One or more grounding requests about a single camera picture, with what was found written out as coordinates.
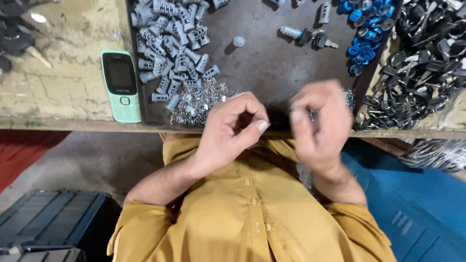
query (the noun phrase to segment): black plastic crate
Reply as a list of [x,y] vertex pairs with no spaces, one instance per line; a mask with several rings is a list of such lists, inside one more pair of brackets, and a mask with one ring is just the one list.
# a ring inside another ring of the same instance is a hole
[[0,254],[82,249],[89,261],[110,261],[107,243],[121,207],[105,193],[34,191],[0,215]]
[[0,262],[86,262],[80,249],[65,249],[27,254],[0,255]]

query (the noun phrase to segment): pile of black keys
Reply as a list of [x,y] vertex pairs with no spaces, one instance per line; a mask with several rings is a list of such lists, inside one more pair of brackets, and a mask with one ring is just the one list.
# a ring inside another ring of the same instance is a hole
[[411,0],[396,23],[400,51],[387,59],[376,92],[356,130],[398,127],[445,108],[465,87],[466,4],[457,0]]

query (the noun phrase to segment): metal key blade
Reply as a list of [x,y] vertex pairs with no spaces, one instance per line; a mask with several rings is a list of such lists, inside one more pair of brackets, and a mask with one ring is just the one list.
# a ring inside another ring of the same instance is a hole
[[329,39],[327,39],[325,41],[325,46],[326,47],[331,47],[331,48],[339,48],[340,46],[336,43],[333,43],[332,41],[330,41]]

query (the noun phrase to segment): red cloth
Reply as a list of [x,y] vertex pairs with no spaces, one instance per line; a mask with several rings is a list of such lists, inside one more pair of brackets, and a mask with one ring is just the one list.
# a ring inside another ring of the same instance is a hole
[[0,193],[69,131],[0,130]]

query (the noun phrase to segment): mint green phone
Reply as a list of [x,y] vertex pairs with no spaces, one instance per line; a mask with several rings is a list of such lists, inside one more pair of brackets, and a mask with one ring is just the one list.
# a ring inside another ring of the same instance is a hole
[[105,50],[102,52],[102,68],[115,120],[121,123],[140,123],[141,110],[131,54]]

